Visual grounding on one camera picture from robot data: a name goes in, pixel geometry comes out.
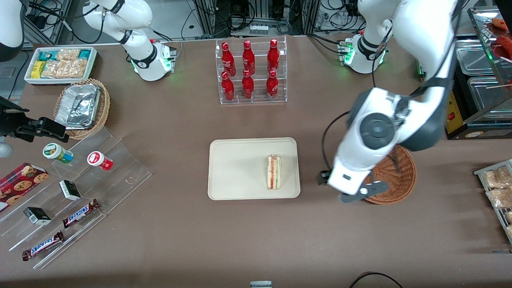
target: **red and white bottle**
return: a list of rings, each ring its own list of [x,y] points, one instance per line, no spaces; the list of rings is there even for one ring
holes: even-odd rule
[[[274,69],[270,70],[270,73],[268,73],[268,79],[267,79],[267,99],[270,101],[274,101],[278,97],[278,86],[279,81],[275,77],[276,72]]]
[[[222,76],[221,86],[222,86],[222,92],[224,93],[224,98],[228,102],[233,102],[234,101],[233,81],[231,81],[231,79],[229,79],[229,74],[226,71],[222,71],[221,76]]]
[[[227,71],[230,77],[234,77],[237,74],[237,69],[234,67],[233,53],[229,50],[229,44],[227,42],[222,42],[221,47],[224,71]]]
[[[244,54],[242,55],[244,61],[244,69],[249,70],[251,75],[256,73],[256,62],[254,60],[254,51],[251,48],[251,41],[244,41]]]
[[[254,80],[252,80],[251,73],[248,69],[244,70],[242,87],[244,89],[244,97],[248,100],[251,100],[252,96],[254,95]]]
[[[274,69],[276,71],[278,70],[278,68],[279,68],[279,50],[278,50],[278,41],[276,39],[270,40],[270,50],[268,50],[267,61],[268,61],[268,65],[267,65],[268,73],[270,73],[270,71],[272,69]]]

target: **cookie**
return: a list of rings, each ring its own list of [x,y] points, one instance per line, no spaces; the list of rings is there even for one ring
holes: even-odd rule
[[[36,172],[37,171],[34,168],[30,166],[25,166],[25,168],[23,168],[22,170],[22,175],[31,178],[32,176],[34,176]]]
[[[16,203],[16,201],[18,201],[18,199],[20,199],[22,196],[21,195],[14,195],[12,196],[11,198],[7,199],[7,201],[5,201],[5,203],[7,203],[7,205],[13,205],[14,203]]]
[[[48,179],[48,177],[50,177],[50,176],[46,173],[39,174],[34,178],[34,182],[41,183],[41,182],[45,181],[46,179]]]
[[[16,185],[14,185],[14,189],[16,191],[23,191],[25,189],[30,188],[30,186],[32,186],[32,182],[26,180],[26,181],[21,181],[21,182],[17,183]]]

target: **small black box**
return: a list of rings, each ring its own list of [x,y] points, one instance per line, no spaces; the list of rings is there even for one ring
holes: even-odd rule
[[[75,183],[68,181],[68,180],[62,180],[60,183],[60,189],[64,193],[64,197],[69,200],[78,201],[80,200],[80,192],[78,191]]]
[[[51,222],[45,211],[38,207],[27,207],[23,213],[29,218],[32,224],[46,225]]]

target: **snickers bar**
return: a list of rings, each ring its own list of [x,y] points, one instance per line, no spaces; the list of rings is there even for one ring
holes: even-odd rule
[[[30,258],[35,257],[40,252],[48,249],[50,246],[53,246],[56,243],[64,242],[64,235],[62,234],[62,231],[57,232],[52,238],[49,238],[43,243],[40,243],[36,247],[23,251],[22,257],[23,261],[28,261]]]
[[[94,209],[99,207],[99,203],[96,199],[93,199],[87,205],[85,205],[82,209],[75,212],[75,214],[69,216],[67,219],[63,220],[64,228],[68,228],[69,226],[75,224],[80,221],[80,219],[84,218],[87,214],[92,212]]]

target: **cookie box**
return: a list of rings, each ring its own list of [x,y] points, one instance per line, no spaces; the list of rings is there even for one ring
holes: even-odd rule
[[[45,169],[30,163],[23,163],[0,179],[0,212],[16,203],[23,195],[48,177],[48,172]]]
[[[39,61],[40,56],[42,53],[50,52],[50,51],[56,51],[59,49],[80,49],[80,50],[90,50],[89,58],[87,60],[86,70],[83,74],[82,78],[32,78],[31,73],[32,69],[34,68],[34,65],[36,62]],[[92,70],[94,68],[94,62],[96,60],[97,51],[91,46],[59,46],[59,47],[43,47],[43,48],[37,48],[34,51],[34,54],[32,55],[32,59],[30,60],[27,72],[25,73],[25,81],[29,84],[32,84],[34,86],[51,86],[51,85],[67,85],[70,83],[76,83],[81,80],[87,80],[89,79],[89,76],[92,73]]]

